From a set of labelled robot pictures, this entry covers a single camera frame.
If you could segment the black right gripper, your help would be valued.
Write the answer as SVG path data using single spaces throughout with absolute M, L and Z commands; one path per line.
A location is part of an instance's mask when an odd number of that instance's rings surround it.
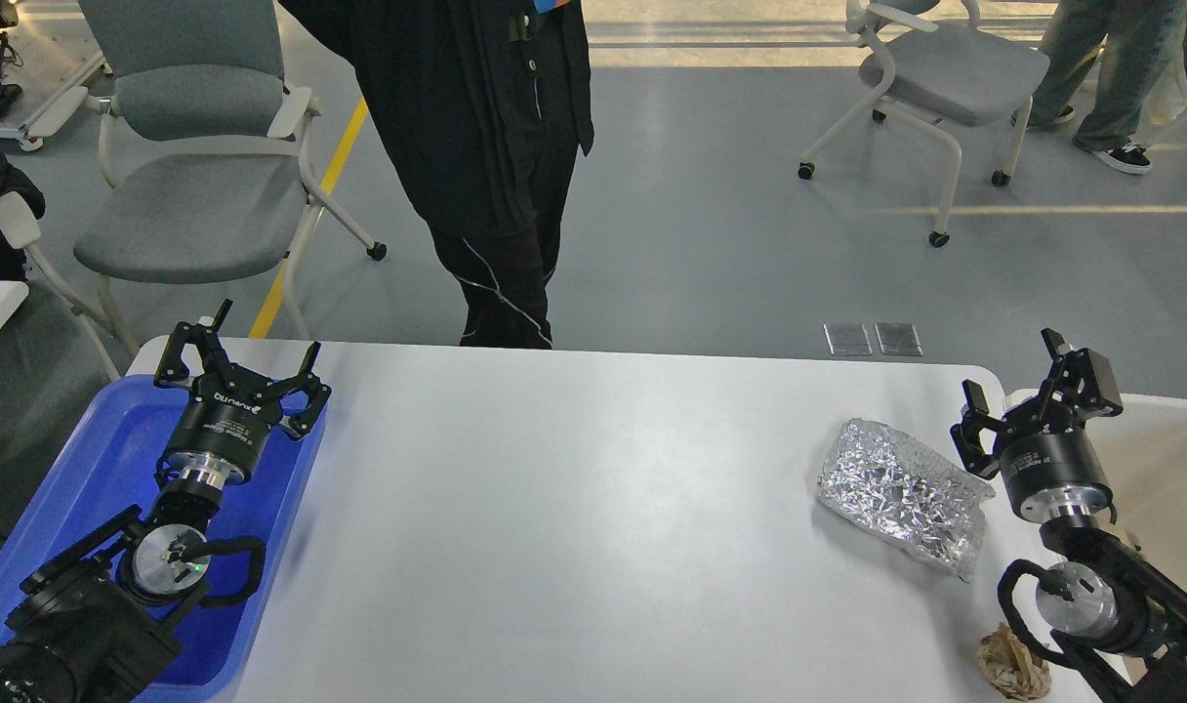
M 1052 365 L 1034 397 L 1034 423 L 1009 428 L 990 414 L 980 384 L 963 380 L 960 422 L 950 428 L 961 467 L 980 479 L 1003 477 L 1013 514 L 1026 521 L 1054 517 L 1093 517 L 1113 507 L 1113 490 L 1087 432 L 1088 419 L 1124 411 L 1110 360 L 1075 348 L 1061 334 L 1043 329 Z M 994 455 L 980 436 L 992 432 Z

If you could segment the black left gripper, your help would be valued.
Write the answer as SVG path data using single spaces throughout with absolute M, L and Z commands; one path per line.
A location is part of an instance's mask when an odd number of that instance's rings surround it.
M 190 388 L 169 445 L 161 451 L 160 483 L 196 477 L 209 484 L 245 484 L 253 479 L 264 457 L 272 428 L 281 428 L 290 439 L 307 436 L 320 418 L 331 388 L 315 374 L 320 342 L 307 347 L 294 376 L 273 380 L 231 365 L 218 338 L 233 300 L 223 300 L 210 323 L 178 323 L 153 374 L 157 388 Z M 202 375 L 191 380 L 183 352 L 199 352 Z M 307 404 L 286 414 L 284 400 L 303 395 Z

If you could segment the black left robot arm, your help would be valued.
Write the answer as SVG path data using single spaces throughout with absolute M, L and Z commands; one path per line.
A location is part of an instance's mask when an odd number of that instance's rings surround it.
M 100 393 L 0 556 L 0 702 L 222 685 L 249 648 L 331 395 L 311 343 L 272 378 L 179 323 Z

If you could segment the robot base on cart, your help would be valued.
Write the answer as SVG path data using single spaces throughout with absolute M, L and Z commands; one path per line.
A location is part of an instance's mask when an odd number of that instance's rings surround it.
M 76 1 L 0 1 L 0 140 L 42 148 L 103 69 Z

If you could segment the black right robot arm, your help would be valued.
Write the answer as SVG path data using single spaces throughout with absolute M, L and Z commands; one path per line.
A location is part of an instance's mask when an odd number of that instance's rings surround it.
M 997 584 L 1005 623 L 1103 702 L 1187 702 L 1187 593 L 1098 520 L 1115 504 L 1087 422 L 1124 408 L 1110 361 L 1056 330 L 1043 338 L 1050 368 L 1036 394 L 996 417 L 980 384 L 964 380 L 950 430 L 964 470 L 999 477 L 1013 514 L 1061 557 L 1007 566 Z

